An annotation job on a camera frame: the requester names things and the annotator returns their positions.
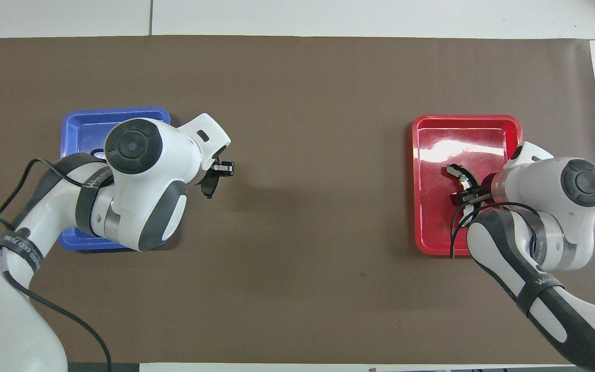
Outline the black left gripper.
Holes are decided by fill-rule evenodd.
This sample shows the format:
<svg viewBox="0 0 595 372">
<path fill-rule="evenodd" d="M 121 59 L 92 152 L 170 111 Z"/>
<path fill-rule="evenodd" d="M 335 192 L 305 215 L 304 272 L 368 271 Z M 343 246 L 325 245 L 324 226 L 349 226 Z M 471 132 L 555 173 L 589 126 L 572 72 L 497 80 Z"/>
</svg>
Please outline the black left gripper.
<svg viewBox="0 0 595 372">
<path fill-rule="evenodd" d="M 222 162 L 219 157 L 213 160 L 212 165 L 200 182 L 201 192 L 207 199 L 212 199 L 221 177 L 234 176 L 234 162 Z"/>
</svg>

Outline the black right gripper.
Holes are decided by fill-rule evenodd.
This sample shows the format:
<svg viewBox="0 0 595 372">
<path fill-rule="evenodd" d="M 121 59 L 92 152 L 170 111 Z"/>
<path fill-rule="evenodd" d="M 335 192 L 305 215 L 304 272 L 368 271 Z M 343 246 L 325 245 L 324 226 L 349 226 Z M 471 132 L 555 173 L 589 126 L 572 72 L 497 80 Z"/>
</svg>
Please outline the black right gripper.
<svg viewBox="0 0 595 372">
<path fill-rule="evenodd" d="M 493 181 L 494 177 L 497 174 L 488 174 L 483 180 L 479 187 L 479 189 L 465 189 L 464 191 L 459 191 L 455 193 L 451 193 L 449 196 L 451 203 L 458 207 L 458 206 L 478 206 L 480 201 L 477 200 L 479 197 L 484 197 L 482 200 L 483 203 L 495 203 L 496 200 L 493 197 Z"/>
</svg>

